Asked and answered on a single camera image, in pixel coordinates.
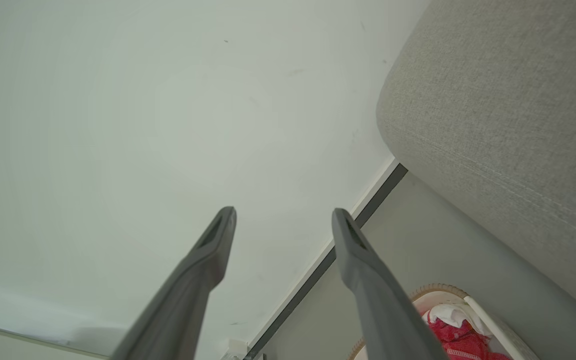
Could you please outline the white wall outlet box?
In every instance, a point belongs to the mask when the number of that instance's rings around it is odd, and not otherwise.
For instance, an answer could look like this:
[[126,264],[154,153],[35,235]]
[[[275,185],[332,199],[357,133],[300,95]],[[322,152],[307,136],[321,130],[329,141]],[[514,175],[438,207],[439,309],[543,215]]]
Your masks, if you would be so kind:
[[229,338],[225,360],[245,360],[249,353],[249,345],[246,341]]

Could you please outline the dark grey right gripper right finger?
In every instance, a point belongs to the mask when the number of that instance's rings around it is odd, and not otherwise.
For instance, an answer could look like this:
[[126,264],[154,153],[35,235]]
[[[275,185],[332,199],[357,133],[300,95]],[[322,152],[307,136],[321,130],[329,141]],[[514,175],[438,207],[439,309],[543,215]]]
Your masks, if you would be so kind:
[[450,360],[349,212],[334,209],[331,227],[336,262],[355,298],[368,360]]

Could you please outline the grey fabric sofa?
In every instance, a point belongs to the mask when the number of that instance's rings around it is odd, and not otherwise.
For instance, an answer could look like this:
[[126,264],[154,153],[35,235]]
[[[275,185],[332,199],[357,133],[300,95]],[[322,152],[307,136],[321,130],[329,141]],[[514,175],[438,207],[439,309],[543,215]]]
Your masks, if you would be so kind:
[[407,170],[576,300],[576,0],[432,0],[376,117]]

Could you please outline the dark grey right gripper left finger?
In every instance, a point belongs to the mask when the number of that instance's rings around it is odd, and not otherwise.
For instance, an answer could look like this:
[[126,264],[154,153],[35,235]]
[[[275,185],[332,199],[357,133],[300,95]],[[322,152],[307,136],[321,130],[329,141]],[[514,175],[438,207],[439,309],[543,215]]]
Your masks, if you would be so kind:
[[217,212],[110,360],[194,360],[210,292],[226,275],[236,225],[233,206]]

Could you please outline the red white-trimmed jacket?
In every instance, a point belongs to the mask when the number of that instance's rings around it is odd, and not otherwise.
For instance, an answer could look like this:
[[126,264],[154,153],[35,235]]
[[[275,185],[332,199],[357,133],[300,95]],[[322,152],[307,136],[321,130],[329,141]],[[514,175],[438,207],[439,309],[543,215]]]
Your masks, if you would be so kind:
[[422,315],[449,360],[512,360],[493,351],[491,330],[468,304],[439,304]]

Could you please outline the black and white baseboard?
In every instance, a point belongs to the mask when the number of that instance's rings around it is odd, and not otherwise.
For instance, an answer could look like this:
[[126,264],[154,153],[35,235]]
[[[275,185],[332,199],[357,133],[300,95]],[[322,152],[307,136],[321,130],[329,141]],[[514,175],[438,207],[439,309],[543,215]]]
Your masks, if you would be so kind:
[[[408,170],[398,162],[391,160],[375,183],[362,196],[359,203],[350,212],[354,223],[362,228],[374,215],[387,196],[399,184]],[[284,325],[286,320],[293,314],[307,294],[328,271],[336,260],[334,240],[329,240],[320,255],[306,269],[298,283],[290,290],[288,295],[281,301],[272,315],[263,325],[258,334],[247,342],[248,353],[245,360],[265,360],[262,350],[274,337],[277,331]]]

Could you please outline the white perforated laundry basket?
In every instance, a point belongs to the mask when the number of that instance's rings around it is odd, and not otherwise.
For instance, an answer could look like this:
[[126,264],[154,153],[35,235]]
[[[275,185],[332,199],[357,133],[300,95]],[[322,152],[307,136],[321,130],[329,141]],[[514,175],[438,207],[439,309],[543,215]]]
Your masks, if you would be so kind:
[[[423,285],[414,292],[406,294],[421,317],[423,313],[437,305],[469,305],[493,333],[494,338],[490,341],[493,351],[503,353],[511,360],[541,360],[510,326],[486,310],[473,296],[454,285],[441,283]],[[364,337],[355,344],[347,360],[368,360]]]

